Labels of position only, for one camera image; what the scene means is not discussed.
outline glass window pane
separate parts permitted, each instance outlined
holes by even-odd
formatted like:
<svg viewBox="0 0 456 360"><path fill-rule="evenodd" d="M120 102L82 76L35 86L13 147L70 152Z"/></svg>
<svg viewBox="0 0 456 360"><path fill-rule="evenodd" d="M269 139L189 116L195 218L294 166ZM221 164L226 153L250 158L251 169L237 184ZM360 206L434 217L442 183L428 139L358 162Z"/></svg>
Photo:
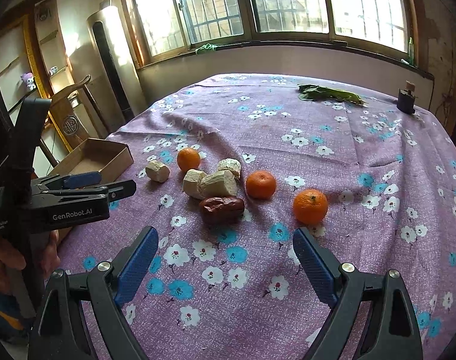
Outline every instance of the glass window pane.
<svg viewBox="0 0 456 360"><path fill-rule="evenodd" d="M183 14L185 15L191 43L205 42L243 33L237 0L182 1L186 2ZM192 7L189 6L188 1L192 2Z"/></svg>
<svg viewBox="0 0 456 360"><path fill-rule="evenodd" d="M152 56L183 46L173 0L136 0Z"/></svg>
<svg viewBox="0 0 456 360"><path fill-rule="evenodd" d="M402 0L332 0L335 31L407 52Z"/></svg>
<svg viewBox="0 0 456 360"><path fill-rule="evenodd" d="M255 1L260 32L329 32L325 0Z"/></svg>

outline stuffed animal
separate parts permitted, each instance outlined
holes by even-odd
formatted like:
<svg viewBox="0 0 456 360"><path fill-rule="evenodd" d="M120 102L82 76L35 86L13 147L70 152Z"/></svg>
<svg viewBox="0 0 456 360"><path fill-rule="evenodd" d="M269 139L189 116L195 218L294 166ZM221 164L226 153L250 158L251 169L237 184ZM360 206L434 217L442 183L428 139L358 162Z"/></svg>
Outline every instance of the stuffed animal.
<svg viewBox="0 0 456 360"><path fill-rule="evenodd" d="M25 73L21 76L21 80L26 85L28 91L34 91L36 89L36 84L34 83L33 73Z"/></svg>

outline cardboard box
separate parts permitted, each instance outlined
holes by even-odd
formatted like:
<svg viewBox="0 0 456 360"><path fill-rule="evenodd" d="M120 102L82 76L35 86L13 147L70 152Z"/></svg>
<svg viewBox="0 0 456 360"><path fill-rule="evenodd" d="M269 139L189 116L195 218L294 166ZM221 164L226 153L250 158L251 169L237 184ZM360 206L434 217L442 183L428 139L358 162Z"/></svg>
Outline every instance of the cardboard box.
<svg viewBox="0 0 456 360"><path fill-rule="evenodd" d="M128 145L88 138L59 162L49 174L66 176L98 171L101 173L101 184L106 184L116 181L133 162ZM70 230L71 227L59 230L59 242Z"/></svg>

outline white root piece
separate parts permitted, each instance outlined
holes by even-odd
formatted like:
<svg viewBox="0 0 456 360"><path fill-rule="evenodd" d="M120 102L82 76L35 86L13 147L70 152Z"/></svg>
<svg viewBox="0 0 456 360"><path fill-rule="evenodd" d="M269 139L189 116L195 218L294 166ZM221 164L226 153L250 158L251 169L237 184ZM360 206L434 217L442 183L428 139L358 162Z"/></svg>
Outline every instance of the white root piece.
<svg viewBox="0 0 456 360"><path fill-rule="evenodd" d="M218 171L229 170L233 173L233 176L239 180L239 174L241 173L241 164L238 160L227 158L218 163Z"/></svg>
<svg viewBox="0 0 456 360"><path fill-rule="evenodd" d="M220 170L206 176L201 181L201 195L203 198L236 196L238 186L233 173L229 170Z"/></svg>
<svg viewBox="0 0 456 360"><path fill-rule="evenodd" d="M186 195L191 196L195 199L203 200L200 186L201 180L206 177L206 173L201 170L190 169L187 171L185 178L183 179L183 191Z"/></svg>
<svg viewBox="0 0 456 360"><path fill-rule="evenodd" d="M169 168L159 161L149 161L145 168L146 175L153 181L164 183L169 177Z"/></svg>

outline metal screw head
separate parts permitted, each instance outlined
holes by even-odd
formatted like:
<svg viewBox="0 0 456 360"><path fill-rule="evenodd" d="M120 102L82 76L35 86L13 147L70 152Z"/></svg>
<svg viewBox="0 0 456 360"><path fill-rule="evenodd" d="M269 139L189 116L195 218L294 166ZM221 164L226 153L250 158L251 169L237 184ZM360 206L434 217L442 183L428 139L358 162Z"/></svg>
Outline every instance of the metal screw head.
<svg viewBox="0 0 456 360"><path fill-rule="evenodd" d="M345 271L345 272L352 272L355 270L355 266L349 262L345 262L341 268Z"/></svg>
<svg viewBox="0 0 456 360"><path fill-rule="evenodd" d="M56 269L52 274L52 277L55 279L59 279L61 276L63 276L63 270L62 269Z"/></svg>
<svg viewBox="0 0 456 360"><path fill-rule="evenodd" d="M400 277L400 273L396 269L390 269L389 274L393 279L397 279Z"/></svg>
<svg viewBox="0 0 456 360"><path fill-rule="evenodd" d="M103 261L98 264L98 271L107 271L110 268L111 264L107 261Z"/></svg>

